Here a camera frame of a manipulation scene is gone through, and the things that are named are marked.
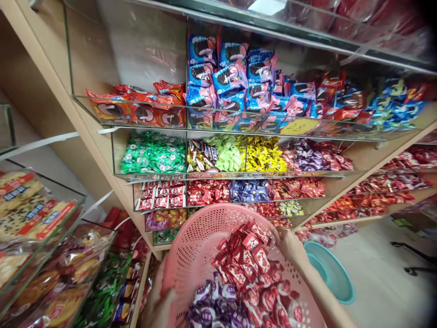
glass panel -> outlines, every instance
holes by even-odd
[[[162,2],[156,2],[155,5],[158,7],[164,5],[161,4]],[[250,1],[243,2],[245,5],[242,10],[237,10],[228,3],[218,1],[202,3],[195,0],[168,1],[168,3],[176,4],[181,8],[191,8],[193,6],[196,11],[209,8],[211,9],[210,12],[218,16],[223,14],[221,10],[225,10],[224,17],[236,20],[238,20],[238,17],[244,17],[245,19],[249,17],[262,18],[262,14],[255,13],[254,15],[253,12],[246,10],[250,5]],[[177,103],[180,102],[175,103],[173,101],[171,101],[171,104],[164,104],[164,100],[158,103],[153,101],[156,95],[146,97],[144,92],[144,90],[154,92],[154,82],[156,84],[159,80],[165,79],[169,83],[186,82],[186,85],[188,85],[188,29],[202,29],[204,32],[217,35],[219,29],[223,28],[227,31],[230,27],[204,24],[200,21],[196,21],[196,26],[193,26],[191,21],[186,23],[186,19],[179,20],[173,14],[144,6],[144,3],[140,1],[132,3],[109,0],[104,6],[96,5],[92,7],[91,12],[90,7],[84,6],[81,0],[65,1],[65,3],[67,4],[66,29],[69,35],[72,94],[74,99],[102,124],[121,127],[159,127],[165,130],[171,128],[184,131],[202,130],[261,135],[300,135],[365,141],[387,141],[415,131],[394,128],[388,132],[385,131],[383,126],[357,122],[296,118],[273,113],[262,114],[206,108],[212,107],[216,102],[215,100],[212,100],[212,103],[202,104],[205,106],[202,108],[179,106]],[[298,12],[305,13],[305,15],[299,14],[296,16]],[[133,13],[135,13],[135,20],[130,19]],[[314,8],[296,1],[288,1],[285,8],[273,17],[268,16],[268,19],[264,17],[263,22],[265,24],[255,25],[269,26],[273,23],[279,23],[282,29],[290,26],[301,26],[303,30],[300,33],[302,34],[305,31],[308,34],[308,29],[328,31],[330,26],[333,26],[337,20],[344,19],[344,17],[335,15],[330,11]],[[81,25],[89,26],[85,31],[82,31],[85,35],[78,35],[75,33],[74,28],[69,28],[69,24],[73,27],[80,24],[78,21],[82,23]],[[350,27],[351,22],[351,20],[347,20],[344,25]],[[361,25],[352,26],[353,32],[348,33],[353,35],[365,34],[366,38],[374,40],[374,34],[379,33],[379,29],[374,29],[374,33],[364,33],[360,31],[363,28]],[[244,34],[235,29],[232,31],[235,35]],[[274,46],[277,52],[287,47],[297,46],[296,44],[287,44],[285,46],[280,44],[281,46],[276,47],[276,45],[279,45],[278,40],[269,39],[256,33],[253,33],[250,37],[245,37],[250,39],[251,44]],[[286,62],[284,63],[285,67],[296,66],[308,69],[319,66],[338,67],[338,62],[335,62],[335,65],[332,64],[335,54],[324,50],[321,51],[323,55],[320,55],[320,50],[315,51],[319,51],[314,52],[316,56],[310,56],[314,53],[305,51],[304,60],[300,60],[298,63]],[[284,58],[288,61],[293,60],[295,56],[292,56],[292,54],[285,52],[283,54],[285,57],[282,56],[282,60]],[[317,57],[319,60],[314,61],[310,57]],[[293,68],[292,72],[299,73],[296,68]],[[136,90],[136,93],[144,95],[138,100],[148,99],[149,101],[133,101],[128,92],[124,95],[115,95],[115,90],[111,86],[119,83],[144,88],[143,90],[131,87],[130,90]],[[187,89],[179,88],[180,92],[187,92]]]
[[[15,149],[12,107],[0,104],[0,155]]]
[[[274,179],[274,178],[292,178],[292,177],[345,177],[353,174],[360,174],[363,173],[363,171],[358,170],[339,170],[339,171],[274,171],[274,172],[249,172],[251,168],[248,165],[242,164],[240,166],[239,172],[214,172],[214,170],[209,170],[209,172],[186,172],[188,170],[193,170],[190,168],[189,163],[185,160],[185,154],[181,149],[176,149],[175,154],[179,157],[179,154],[182,154],[182,159],[177,159],[177,162],[171,162],[170,165],[170,172],[160,173],[157,171],[160,171],[158,167],[155,167],[159,163],[161,163],[161,160],[150,160],[150,162],[145,160],[144,158],[151,158],[149,155],[142,156],[141,154],[144,153],[144,151],[152,152],[151,154],[154,154],[153,152],[156,152],[157,149],[154,148],[157,143],[150,144],[149,141],[147,143],[144,143],[144,135],[139,136],[138,135],[138,142],[141,145],[149,145],[144,146],[144,148],[138,148],[138,149],[131,149],[136,148],[135,146],[135,140],[137,133],[140,133],[143,130],[132,130],[132,129],[119,129],[116,132],[112,133],[112,154],[113,154],[113,171],[114,174],[117,177],[120,177],[122,179],[125,179],[126,181],[130,182],[144,182],[144,181],[156,181],[156,180],[198,180],[198,179]],[[180,144],[185,143],[186,147],[188,149],[189,141],[191,140],[203,140],[205,138],[211,138],[211,137],[226,137],[229,135],[221,135],[221,134],[209,134],[199,131],[190,131],[190,132],[183,132],[183,131],[173,131],[173,130],[150,130],[150,132],[153,131],[154,133],[160,133],[158,136],[159,138],[169,138],[172,140],[176,140],[172,143],[173,144]],[[244,156],[245,153],[245,142],[246,140],[249,140],[249,137],[247,136],[240,136],[239,139],[237,138],[236,141],[240,147],[240,155],[242,156],[241,162],[246,163],[247,159]],[[289,137],[282,137],[279,139],[279,146],[284,146],[287,144],[287,142],[293,141],[292,138]]]
[[[10,167],[7,164],[8,162],[3,162],[2,169]],[[34,172],[23,170],[18,174],[21,176],[20,180],[15,181],[19,181],[19,185],[16,185],[15,188],[10,184],[2,186],[3,190],[12,188],[5,195],[21,192],[22,190],[19,189],[23,188],[20,195],[27,197],[27,199],[22,198],[24,200],[18,205],[12,203],[14,199],[3,201],[3,204],[8,202],[7,209],[10,210],[2,213],[0,263],[7,265],[10,262],[15,271],[10,277],[3,277],[2,287],[0,287],[0,303],[4,306],[1,309],[0,317],[6,313],[24,288],[36,276],[59,244],[74,230],[86,199],[85,195]],[[22,182],[24,180],[28,180],[32,185]],[[56,199],[53,198],[47,187],[51,187],[56,192]],[[26,194],[27,192],[32,192],[33,196],[29,196],[30,194]],[[58,201],[59,199],[68,199],[68,201],[61,203]],[[17,215],[17,217],[8,219],[8,215],[11,214]],[[26,215],[27,223],[22,225],[19,218],[24,218],[24,215]],[[15,231],[17,229],[15,226],[11,228],[12,222],[20,225],[19,231]]]

wrapped candy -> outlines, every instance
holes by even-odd
[[[302,206],[296,200],[287,200],[279,202],[279,209],[283,216],[301,216],[304,215]]]
[[[217,161],[215,167],[224,172],[238,172],[244,161],[239,151],[239,141],[233,135],[220,135],[210,138],[204,138],[204,141],[212,147],[215,147]]]
[[[156,231],[153,233],[154,245],[171,244],[176,237],[179,229]]]
[[[229,182],[229,192],[232,202],[254,203],[270,201],[267,196],[267,180],[232,180]]]
[[[273,200],[325,196],[325,185],[318,178],[275,179],[270,190]]]
[[[185,142],[154,131],[133,133],[121,161],[120,174],[185,171]]]
[[[233,286],[230,295],[236,295],[237,300],[243,300],[245,311],[255,327],[264,327],[264,324],[269,325],[268,327],[291,327],[292,324],[302,322],[299,293],[291,289],[290,281],[283,279],[284,266],[279,261],[268,258],[265,247],[270,243],[271,238],[254,221],[248,221],[229,238],[221,240],[217,247],[218,254],[211,263],[227,284],[222,289],[222,296],[225,297],[225,290]],[[210,288],[201,287],[195,300],[204,299],[207,289]],[[199,308],[202,309],[197,303],[194,310],[198,311]],[[213,317],[210,315],[211,309],[215,313],[218,310],[211,303],[207,308],[207,318],[203,321],[200,319],[197,323],[210,327],[210,319]],[[193,317],[192,309],[190,308],[187,320]],[[245,325],[243,316],[239,317],[232,311],[232,319],[234,318],[236,320],[232,321],[233,326],[250,327],[249,322],[248,326]]]
[[[207,280],[199,287],[194,301],[185,313],[190,327],[225,328],[231,324],[236,327],[249,327],[249,318],[240,301],[236,300],[236,289],[231,284],[220,285],[218,272],[214,272],[214,280]]]
[[[203,140],[188,141],[187,172],[218,172],[215,168],[217,159],[215,147],[208,146]]]
[[[246,172],[285,172],[287,163],[281,158],[278,148],[279,137],[238,137],[243,166]]]
[[[228,203],[228,180],[196,180],[188,182],[188,206]]]

person's hand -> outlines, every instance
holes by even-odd
[[[271,232],[282,255],[298,270],[310,263],[304,245],[294,233],[281,226],[277,226]]]
[[[167,256],[161,262],[158,268],[153,287],[147,296],[147,302],[144,309],[144,321],[142,328],[167,328],[168,319],[170,318],[170,307],[176,299],[176,292],[170,289],[167,294],[161,298],[161,288],[163,286],[164,267]]]

price tag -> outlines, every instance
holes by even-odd
[[[319,125],[320,121],[309,118],[298,118],[281,130],[281,134],[304,134]]]

red snack package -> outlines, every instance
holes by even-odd
[[[262,273],[267,273],[270,270],[270,262],[267,258],[267,252],[261,244],[255,247],[252,255],[259,266]]]
[[[185,90],[185,83],[170,84],[165,82],[164,80],[160,80],[159,83],[155,82],[153,86],[155,87],[156,92],[164,93],[164,94],[173,94],[184,104],[183,92]]]
[[[246,247],[249,251],[253,251],[258,245],[259,241],[252,232],[247,235],[245,240],[243,240],[243,246]]]
[[[101,121],[105,123],[134,123],[134,120],[132,119],[133,110],[130,103],[127,102],[131,100],[128,95],[96,95],[88,89],[86,89],[86,94],[96,111],[97,117]]]

